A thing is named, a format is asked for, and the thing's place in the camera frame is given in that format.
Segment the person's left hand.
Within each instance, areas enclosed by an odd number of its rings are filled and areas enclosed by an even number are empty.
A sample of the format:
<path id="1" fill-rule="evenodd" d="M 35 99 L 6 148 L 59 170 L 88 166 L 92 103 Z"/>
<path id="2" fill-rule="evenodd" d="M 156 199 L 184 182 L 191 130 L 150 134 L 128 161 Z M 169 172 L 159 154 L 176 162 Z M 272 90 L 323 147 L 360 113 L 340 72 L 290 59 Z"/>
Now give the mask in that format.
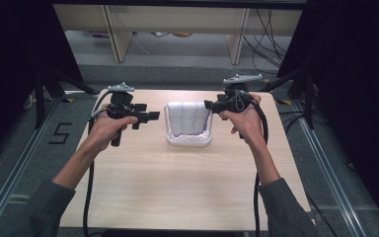
<path id="1" fill-rule="evenodd" d="M 98 108 L 98 114 L 84 144 L 89 151 L 100 153 L 108 147 L 112 140 L 117 138 L 117 133 L 120 130 L 125 130 L 130 124 L 136 122 L 136 117 L 110 118 L 108 106 L 102 105 Z"/>

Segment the black curtain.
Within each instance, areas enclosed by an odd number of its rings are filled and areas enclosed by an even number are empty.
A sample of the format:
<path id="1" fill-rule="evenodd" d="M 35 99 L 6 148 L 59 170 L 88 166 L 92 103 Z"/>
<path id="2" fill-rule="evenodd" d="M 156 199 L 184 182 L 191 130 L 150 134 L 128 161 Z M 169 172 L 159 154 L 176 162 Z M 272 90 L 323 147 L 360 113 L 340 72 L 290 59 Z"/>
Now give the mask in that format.
<path id="1" fill-rule="evenodd" d="M 297 0 L 302 11 L 279 69 L 304 64 L 334 132 L 379 208 L 379 0 Z"/>
<path id="2" fill-rule="evenodd" d="M 0 0 L 0 141 L 45 69 L 82 75 L 48 0 Z"/>

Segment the aluminium floor rail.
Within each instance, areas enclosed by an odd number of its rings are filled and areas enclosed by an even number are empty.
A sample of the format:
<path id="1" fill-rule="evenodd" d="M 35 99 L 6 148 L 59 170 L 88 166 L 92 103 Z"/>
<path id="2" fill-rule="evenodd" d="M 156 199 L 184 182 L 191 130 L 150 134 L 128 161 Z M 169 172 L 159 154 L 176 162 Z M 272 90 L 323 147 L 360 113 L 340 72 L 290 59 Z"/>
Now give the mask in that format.
<path id="1" fill-rule="evenodd" d="M 37 150 L 42 135 L 47 129 L 48 123 L 60 103 L 61 99 L 52 99 L 49 102 L 48 107 L 44 110 L 43 121 L 32 131 L 28 142 L 23 147 L 21 154 L 18 156 L 16 162 L 6 176 L 4 183 L 0 187 L 0 217 L 11 198 L 13 190 L 19 184 L 24 172 L 26 171 L 34 152 Z"/>
<path id="2" fill-rule="evenodd" d="M 311 119 L 304 115 L 300 118 L 299 123 L 314 153 L 317 163 L 320 166 L 323 176 L 340 210 L 341 216 L 350 235 L 352 237 L 367 237 L 366 231 L 364 230 L 350 200 L 346 196 L 346 193 L 335 173 L 335 170 L 330 164 L 314 129 L 310 127 Z"/>

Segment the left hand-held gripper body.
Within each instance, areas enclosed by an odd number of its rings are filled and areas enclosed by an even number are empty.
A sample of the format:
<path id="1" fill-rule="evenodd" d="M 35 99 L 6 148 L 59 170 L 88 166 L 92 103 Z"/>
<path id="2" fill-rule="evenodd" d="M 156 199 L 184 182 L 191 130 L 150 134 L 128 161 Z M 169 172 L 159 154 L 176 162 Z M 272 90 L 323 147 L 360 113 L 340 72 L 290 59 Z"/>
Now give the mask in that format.
<path id="1" fill-rule="evenodd" d="M 137 122 L 132 125 L 133 129 L 138 129 L 142 123 L 148 120 L 142 120 L 141 115 L 147 112 L 136 112 L 134 104 L 132 103 L 133 96 L 131 92 L 134 91 L 133 87 L 121 83 L 108 87 L 108 92 L 111 93 L 111 102 L 107 107 L 107 114 L 111 119 L 123 119 L 126 117 L 135 117 Z"/>

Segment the white cloth with purple edge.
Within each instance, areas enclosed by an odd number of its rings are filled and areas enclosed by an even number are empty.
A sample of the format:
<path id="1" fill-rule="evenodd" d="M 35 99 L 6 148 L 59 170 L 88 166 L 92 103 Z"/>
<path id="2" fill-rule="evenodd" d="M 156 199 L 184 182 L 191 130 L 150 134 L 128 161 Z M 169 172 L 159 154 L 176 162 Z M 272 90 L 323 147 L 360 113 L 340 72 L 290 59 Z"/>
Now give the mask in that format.
<path id="1" fill-rule="evenodd" d="M 203 133 L 210 116 L 204 102 L 169 102 L 167 112 L 174 136 Z"/>

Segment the white rack with handle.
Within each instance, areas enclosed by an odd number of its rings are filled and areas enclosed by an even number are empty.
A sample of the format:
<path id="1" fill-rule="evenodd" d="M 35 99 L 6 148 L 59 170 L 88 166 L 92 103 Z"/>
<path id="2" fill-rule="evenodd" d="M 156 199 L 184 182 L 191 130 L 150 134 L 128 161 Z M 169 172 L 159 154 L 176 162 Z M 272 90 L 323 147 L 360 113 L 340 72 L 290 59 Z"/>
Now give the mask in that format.
<path id="1" fill-rule="evenodd" d="M 171 126 L 168 119 L 167 104 L 164 107 L 164 116 L 166 123 L 166 138 L 171 145 L 175 146 L 188 146 L 188 147 L 205 147 L 211 139 L 211 127 L 212 127 L 212 111 L 207 121 L 206 130 L 199 135 L 180 135 L 174 136 L 171 132 Z"/>

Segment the person's right hand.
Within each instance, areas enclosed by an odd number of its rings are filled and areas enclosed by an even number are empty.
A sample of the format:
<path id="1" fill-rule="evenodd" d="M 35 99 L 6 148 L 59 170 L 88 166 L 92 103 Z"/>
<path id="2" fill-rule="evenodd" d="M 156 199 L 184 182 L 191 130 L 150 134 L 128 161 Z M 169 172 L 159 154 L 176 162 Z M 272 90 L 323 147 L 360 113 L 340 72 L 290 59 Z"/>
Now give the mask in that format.
<path id="1" fill-rule="evenodd" d="M 231 133 L 239 132 L 250 147 L 265 146 L 262 120 L 253 105 L 249 105 L 241 113 L 223 111 L 219 114 L 222 119 L 229 119 L 233 127 Z"/>

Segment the black metal stand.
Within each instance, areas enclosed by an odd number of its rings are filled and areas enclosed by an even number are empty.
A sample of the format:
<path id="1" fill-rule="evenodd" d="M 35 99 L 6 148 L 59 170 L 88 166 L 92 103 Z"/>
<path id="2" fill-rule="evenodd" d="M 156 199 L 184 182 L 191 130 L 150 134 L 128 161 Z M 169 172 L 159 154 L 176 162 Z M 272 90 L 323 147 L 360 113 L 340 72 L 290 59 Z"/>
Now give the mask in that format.
<path id="1" fill-rule="evenodd" d="M 67 82 L 81 91 L 96 95 L 97 91 L 84 84 L 82 81 L 75 80 L 67 74 L 49 68 L 43 67 L 40 69 L 35 78 L 35 93 L 36 93 L 36 108 L 37 108 L 37 121 L 36 128 L 39 128 L 45 120 L 44 108 L 44 91 L 47 91 L 51 98 L 62 99 L 66 93 L 60 85 L 60 81 Z"/>
<path id="2" fill-rule="evenodd" d="M 270 92 L 273 89 L 291 81 L 291 86 L 288 89 L 287 95 L 290 99 L 299 99 L 304 97 L 305 99 L 305 120 L 311 129 L 314 128 L 312 122 L 312 105 L 314 95 L 314 82 L 310 72 L 307 69 L 298 68 L 292 72 L 287 73 L 282 77 L 278 77 L 273 83 L 270 83 L 263 88 L 261 92 Z"/>

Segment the light wooden desk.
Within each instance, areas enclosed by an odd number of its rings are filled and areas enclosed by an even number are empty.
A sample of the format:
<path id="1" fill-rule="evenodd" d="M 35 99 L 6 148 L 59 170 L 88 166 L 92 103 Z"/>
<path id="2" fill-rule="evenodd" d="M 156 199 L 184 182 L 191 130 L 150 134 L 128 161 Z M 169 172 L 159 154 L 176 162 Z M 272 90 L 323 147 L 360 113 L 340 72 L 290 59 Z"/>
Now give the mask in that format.
<path id="1" fill-rule="evenodd" d="M 299 10 L 255 8 L 200 8 L 119 5 L 55 4 L 58 20 L 65 31 L 106 31 L 114 60 L 125 59 L 132 34 L 191 33 L 219 34 L 227 38 L 230 61 L 237 64 L 245 35 L 265 30 L 260 21 L 270 19 L 268 32 L 291 37 L 301 16 Z"/>

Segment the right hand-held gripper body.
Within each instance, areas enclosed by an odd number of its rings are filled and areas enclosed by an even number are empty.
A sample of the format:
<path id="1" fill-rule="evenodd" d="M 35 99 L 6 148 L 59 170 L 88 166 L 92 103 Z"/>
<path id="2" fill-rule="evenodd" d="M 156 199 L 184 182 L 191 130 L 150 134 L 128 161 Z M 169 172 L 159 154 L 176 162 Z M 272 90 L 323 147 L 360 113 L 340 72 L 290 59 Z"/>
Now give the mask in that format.
<path id="1" fill-rule="evenodd" d="M 226 87 L 225 90 L 227 104 L 231 104 L 232 110 L 229 112 L 233 113 L 241 113 L 243 112 L 249 105 L 253 105 L 258 112 L 263 127 L 263 119 L 262 119 L 262 109 L 260 107 L 261 97 L 255 94 L 249 94 L 246 89 L 245 84 L 241 83 L 233 83 L 230 86 Z"/>

